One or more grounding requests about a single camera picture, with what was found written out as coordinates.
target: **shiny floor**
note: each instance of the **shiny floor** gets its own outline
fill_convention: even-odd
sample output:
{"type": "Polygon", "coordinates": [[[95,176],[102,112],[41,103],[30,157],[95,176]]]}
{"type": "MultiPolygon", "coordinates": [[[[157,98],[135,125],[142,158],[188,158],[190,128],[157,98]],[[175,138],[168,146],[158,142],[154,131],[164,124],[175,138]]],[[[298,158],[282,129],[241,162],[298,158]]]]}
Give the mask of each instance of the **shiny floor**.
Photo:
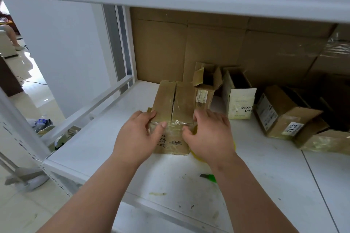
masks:
{"type": "MultiPolygon", "coordinates": [[[[18,54],[5,60],[19,81],[23,81],[24,92],[12,96],[11,101],[26,118],[37,119],[46,115],[54,124],[59,124],[64,116],[49,87],[42,85],[46,82],[34,59],[27,50],[19,51],[18,54]]],[[[20,167],[34,167],[30,156],[4,136],[0,134],[0,151],[20,167]]],[[[23,193],[17,192],[12,185],[4,185],[7,175],[8,172],[0,167],[1,233],[36,232],[68,200],[68,196],[51,180],[32,192],[23,193]]]]}

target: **hand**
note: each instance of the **hand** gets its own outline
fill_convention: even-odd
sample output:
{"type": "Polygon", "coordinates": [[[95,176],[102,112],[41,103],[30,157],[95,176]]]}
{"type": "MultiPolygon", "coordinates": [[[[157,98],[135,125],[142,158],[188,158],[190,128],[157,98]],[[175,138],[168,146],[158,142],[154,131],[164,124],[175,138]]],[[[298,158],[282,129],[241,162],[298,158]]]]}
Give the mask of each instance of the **hand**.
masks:
{"type": "Polygon", "coordinates": [[[211,168],[230,164],[237,156],[230,121],[222,113],[196,109],[194,120],[198,130],[194,135],[187,126],[183,127],[182,137],[191,150],[204,159],[211,168]]]}
{"type": "Polygon", "coordinates": [[[149,135],[146,125],[155,115],[156,111],[135,112],[120,129],[112,156],[137,168],[148,159],[167,127],[167,123],[162,122],[149,135]]]}

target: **person's left hand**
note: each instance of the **person's left hand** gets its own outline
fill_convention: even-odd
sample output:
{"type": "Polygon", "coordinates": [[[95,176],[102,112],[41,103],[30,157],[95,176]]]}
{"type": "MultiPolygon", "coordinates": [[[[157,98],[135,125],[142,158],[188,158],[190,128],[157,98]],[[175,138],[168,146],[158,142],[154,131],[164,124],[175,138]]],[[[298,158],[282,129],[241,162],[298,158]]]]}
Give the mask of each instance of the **person's left hand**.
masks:
{"type": "Polygon", "coordinates": [[[138,168],[151,156],[167,127],[166,122],[161,122],[149,135],[146,125],[155,115],[156,111],[137,111],[126,121],[116,137],[112,153],[116,160],[138,168]]]}

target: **black cord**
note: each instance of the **black cord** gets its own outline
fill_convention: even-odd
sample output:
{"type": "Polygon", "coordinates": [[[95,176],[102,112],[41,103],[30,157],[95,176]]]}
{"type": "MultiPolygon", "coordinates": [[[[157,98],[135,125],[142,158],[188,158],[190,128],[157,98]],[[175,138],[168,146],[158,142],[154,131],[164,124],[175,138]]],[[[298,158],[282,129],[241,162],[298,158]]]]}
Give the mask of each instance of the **black cord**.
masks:
{"type": "Polygon", "coordinates": [[[23,81],[26,81],[26,82],[37,83],[37,84],[41,84],[41,85],[47,85],[47,84],[43,84],[43,83],[39,83],[39,82],[28,81],[28,80],[25,80],[24,78],[22,78],[22,77],[20,77],[20,76],[16,76],[16,77],[19,77],[20,79],[22,79],[23,81]]]}

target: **green utility knife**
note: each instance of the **green utility knife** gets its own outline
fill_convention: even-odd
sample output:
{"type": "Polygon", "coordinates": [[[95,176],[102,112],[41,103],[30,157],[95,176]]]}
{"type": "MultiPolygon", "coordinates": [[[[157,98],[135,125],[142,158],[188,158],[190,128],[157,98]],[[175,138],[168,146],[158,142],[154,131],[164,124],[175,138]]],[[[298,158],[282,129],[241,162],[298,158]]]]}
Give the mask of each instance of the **green utility knife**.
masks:
{"type": "Polygon", "coordinates": [[[206,179],[210,180],[211,182],[215,182],[216,183],[215,176],[212,175],[212,174],[200,174],[199,177],[206,178],[206,179]]]}

